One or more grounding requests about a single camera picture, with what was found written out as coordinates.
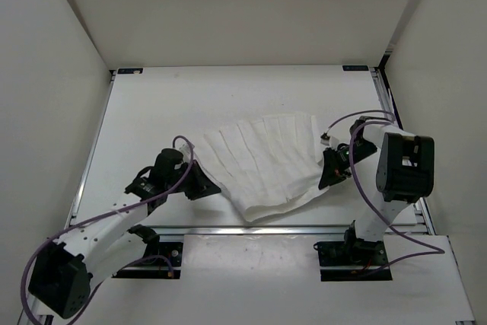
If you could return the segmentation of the white pleated skirt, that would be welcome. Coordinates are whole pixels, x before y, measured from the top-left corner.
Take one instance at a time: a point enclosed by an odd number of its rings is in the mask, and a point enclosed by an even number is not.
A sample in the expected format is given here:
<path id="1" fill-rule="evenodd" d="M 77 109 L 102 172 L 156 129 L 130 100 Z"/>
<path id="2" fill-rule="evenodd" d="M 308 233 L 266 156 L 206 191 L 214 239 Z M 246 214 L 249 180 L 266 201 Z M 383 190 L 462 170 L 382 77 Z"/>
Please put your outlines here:
<path id="1" fill-rule="evenodd" d="M 284 113 L 205 132 L 197 160 L 247 222 L 282 215 L 324 194 L 317 118 Z"/>

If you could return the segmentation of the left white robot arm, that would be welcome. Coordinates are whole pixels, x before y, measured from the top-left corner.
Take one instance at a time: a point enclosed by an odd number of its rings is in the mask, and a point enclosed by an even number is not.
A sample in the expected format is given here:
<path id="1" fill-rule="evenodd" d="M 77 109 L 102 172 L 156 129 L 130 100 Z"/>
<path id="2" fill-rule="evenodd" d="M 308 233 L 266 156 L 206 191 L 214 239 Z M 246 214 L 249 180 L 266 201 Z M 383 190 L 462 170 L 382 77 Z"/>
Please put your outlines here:
<path id="1" fill-rule="evenodd" d="M 21 300 L 32 295 L 62 319 L 75 322 L 105 279 L 137 260 L 157 260 L 158 235 L 142 221 L 170 194 L 183 193 L 195 201 L 220 192 L 196 160 L 190 141 L 163 149 L 108 212 L 60 231 L 37 249 L 22 275 Z"/>

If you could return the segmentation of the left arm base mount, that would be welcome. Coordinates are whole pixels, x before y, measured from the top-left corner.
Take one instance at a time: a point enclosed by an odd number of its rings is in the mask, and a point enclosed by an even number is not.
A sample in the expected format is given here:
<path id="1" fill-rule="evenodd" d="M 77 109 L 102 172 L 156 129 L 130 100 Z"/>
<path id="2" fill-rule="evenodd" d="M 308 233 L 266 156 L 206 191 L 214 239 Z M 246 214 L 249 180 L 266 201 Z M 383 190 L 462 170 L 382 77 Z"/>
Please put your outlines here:
<path id="1" fill-rule="evenodd" d="M 154 229 L 136 225 L 129 233 L 142 239 L 145 251 L 142 258 L 114 273 L 114 279 L 166 279 L 181 277 L 183 239 L 168 239 Z"/>

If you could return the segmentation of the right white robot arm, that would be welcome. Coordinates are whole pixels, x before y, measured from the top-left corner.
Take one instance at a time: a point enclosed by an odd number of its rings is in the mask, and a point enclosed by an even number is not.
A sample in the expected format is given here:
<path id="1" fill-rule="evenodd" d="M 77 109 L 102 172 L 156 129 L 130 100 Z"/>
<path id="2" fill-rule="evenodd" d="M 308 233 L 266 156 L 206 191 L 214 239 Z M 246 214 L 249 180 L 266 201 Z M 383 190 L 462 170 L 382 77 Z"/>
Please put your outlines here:
<path id="1" fill-rule="evenodd" d="M 381 242 L 399 213 L 423 197 L 434 186 L 434 139 L 414 135 L 384 120 L 362 116 L 350 128 L 350 140 L 342 143 L 325 132 L 321 136 L 323 172 L 318 187 L 352 178 L 368 209 L 345 233 L 342 256 L 358 264 L 369 247 Z M 356 164 L 378 153 L 375 192 L 368 198 L 358 179 Z"/>

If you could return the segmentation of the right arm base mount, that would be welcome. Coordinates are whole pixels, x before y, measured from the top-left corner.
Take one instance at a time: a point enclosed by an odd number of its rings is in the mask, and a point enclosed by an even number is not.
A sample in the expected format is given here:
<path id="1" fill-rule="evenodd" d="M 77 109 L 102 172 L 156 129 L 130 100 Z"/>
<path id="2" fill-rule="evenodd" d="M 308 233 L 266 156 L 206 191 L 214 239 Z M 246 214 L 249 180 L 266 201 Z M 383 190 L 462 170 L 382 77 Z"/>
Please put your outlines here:
<path id="1" fill-rule="evenodd" d="M 341 241 L 314 244 L 322 282 L 385 282 L 393 277 L 383 241 L 364 241 L 348 228 Z"/>

